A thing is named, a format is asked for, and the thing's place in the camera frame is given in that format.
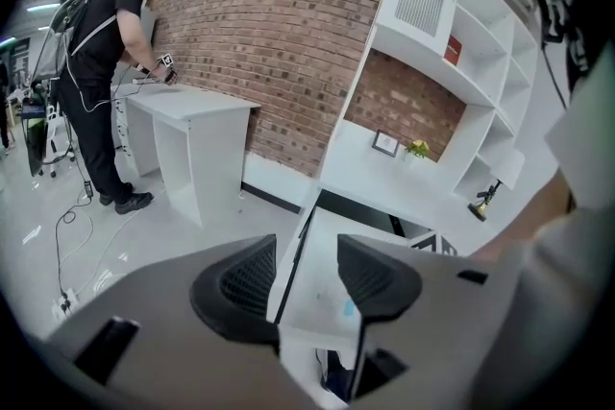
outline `red book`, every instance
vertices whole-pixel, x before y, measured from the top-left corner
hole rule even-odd
[[[459,62],[459,55],[461,55],[461,43],[456,37],[450,36],[444,59],[456,66]]]

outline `glossy floor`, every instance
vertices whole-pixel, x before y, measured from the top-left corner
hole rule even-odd
[[[44,338],[58,324],[51,310],[60,295],[55,225],[78,198],[86,202],[85,193],[79,170],[68,159],[55,178],[48,172],[32,178],[23,141],[14,133],[15,147],[0,159],[0,285],[22,328]],[[116,161],[123,175],[123,156]],[[155,195],[147,208],[120,216],[112,205],[99,204],[95,194],[91,205],[76,209],[71,224],[60,222],[62,287],[78,292],[80,303],[143,265],[266,233],[277,234],[279,262],[299,219],[242,192],[240,212],[230,210],[228,219],[200,229],[171,208],[160,172],[134,185]],[[92,227],[91,237],[75,251]]]

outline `backpack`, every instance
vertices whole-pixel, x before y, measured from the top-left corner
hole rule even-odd
[[[58,78],[66,66],[67,60],[115,20],[114,14],[94,28],[77,47],[72,48],[72,38],[86,13],[89,1],[66,0],[58,7],[49,23],[49,29],[42,43],[32,81]]]

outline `picture frame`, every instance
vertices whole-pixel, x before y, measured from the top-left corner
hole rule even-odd
[[[381,130],[376,132],[374,142],[372,143],[372,149],[376,149],[388,156],[395,157],[397,150],[400,147],[400,141],[390,135],[387,135]]]

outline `man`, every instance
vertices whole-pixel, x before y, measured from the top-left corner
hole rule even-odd
[[[164,81],[168,69],[157,62],[140,23],[143,0],[90,0],[76,29],[70,49],[75,49],[94,29],[116,15],[67,61],[58,81],[58,101],[79,137],[79,145],[100,202],[115,202],[115,211],[139,210],[153,200],[151,193],[134,193],[119,179],[111,134],[111,77],[120,61],[140,63],[151,76]]]
[[[4,152],[9,152],[9,122],[7,121],[7,91],[9,90],[9,74],[4,62],[0,60],[0,135]]]

